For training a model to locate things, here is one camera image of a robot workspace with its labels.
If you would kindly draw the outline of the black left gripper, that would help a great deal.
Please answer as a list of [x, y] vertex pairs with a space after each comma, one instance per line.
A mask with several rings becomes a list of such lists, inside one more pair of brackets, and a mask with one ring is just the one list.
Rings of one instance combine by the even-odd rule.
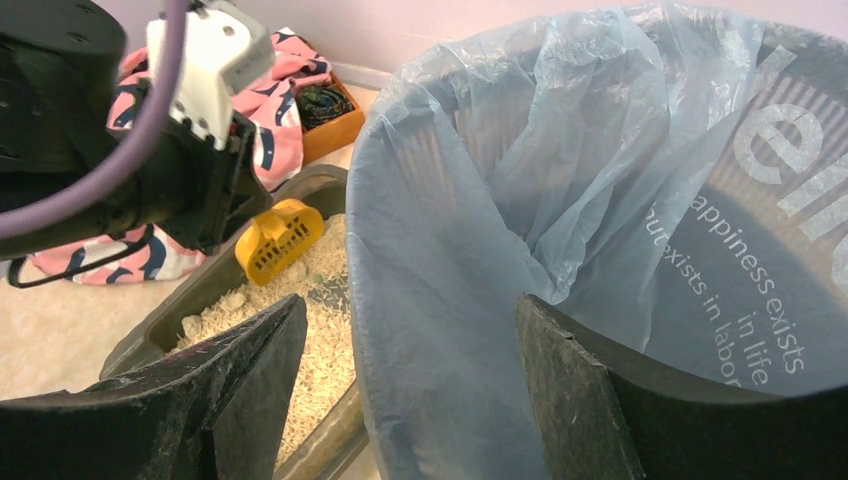
[[271, 195], [254, 172], [259, 130], [236, 113], [217, 149], [188, 120], [170, 120], [151, 157], [108, 197], [102, 232], [114, 239], [156, 225], [190, 250], [214, 255], [251, 218], [267, 210]]

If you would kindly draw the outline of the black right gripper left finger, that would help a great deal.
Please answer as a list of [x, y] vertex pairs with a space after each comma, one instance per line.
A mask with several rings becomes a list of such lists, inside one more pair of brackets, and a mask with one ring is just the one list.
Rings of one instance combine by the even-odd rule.
[[307, 333], [296, 295], [86, 390], [1, 405], [5, 479], [269, 479]]

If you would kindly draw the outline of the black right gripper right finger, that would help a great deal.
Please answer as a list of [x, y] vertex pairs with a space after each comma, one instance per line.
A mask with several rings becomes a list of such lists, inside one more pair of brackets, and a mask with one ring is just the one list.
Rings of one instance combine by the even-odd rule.
[[847, 390], [776, 396], [665, 365], [524, 295], [515, 322], [553, 479], [843, 479]]

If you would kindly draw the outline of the dark translucent litter box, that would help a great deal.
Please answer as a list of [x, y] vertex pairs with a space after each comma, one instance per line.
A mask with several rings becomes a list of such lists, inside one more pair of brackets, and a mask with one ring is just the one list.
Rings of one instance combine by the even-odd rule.
[[306, 345], [274, 476], [330, 479], [367, 443], [355, 383], [347, 267], [342, 242], [347, 172], [308, 167], [276, 196], [320, 212], [326, 231], [305, 259], [264, 287], [251, 284], [233, 247], [206, 261], [107, 356], [105, 380], [155, 362], [233, 327], [295, 293], [307, 303]]

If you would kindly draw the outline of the yellow litter scoop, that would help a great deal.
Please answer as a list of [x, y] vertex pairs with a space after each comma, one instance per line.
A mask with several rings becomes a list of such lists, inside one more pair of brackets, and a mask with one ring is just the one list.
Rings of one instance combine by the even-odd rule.
[[257, 215], [235, 245], [234, 256], [252, 284], [264, 286], [303, 256], [324, 232], [324, 217], [297, 199]]

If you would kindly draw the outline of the grey ribbed trash bin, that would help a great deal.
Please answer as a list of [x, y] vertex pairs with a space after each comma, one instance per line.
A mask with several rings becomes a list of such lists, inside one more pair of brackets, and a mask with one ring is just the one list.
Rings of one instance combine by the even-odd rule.
[[846, 42], [769, 27], [753, 96], [707, 185], [788, 215], [846, 199]]

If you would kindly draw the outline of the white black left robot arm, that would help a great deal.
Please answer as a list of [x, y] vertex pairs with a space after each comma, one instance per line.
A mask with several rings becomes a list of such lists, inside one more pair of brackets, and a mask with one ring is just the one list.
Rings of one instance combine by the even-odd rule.
[[232, 100], [272, 67], [268, 29], [229, 1], [169, 2], [120, 130], [107, 118], [125, 45], [94, 2], [2, 3], [3, 259], [147, 225], [213, 254], [270, 207], [257, 127]]

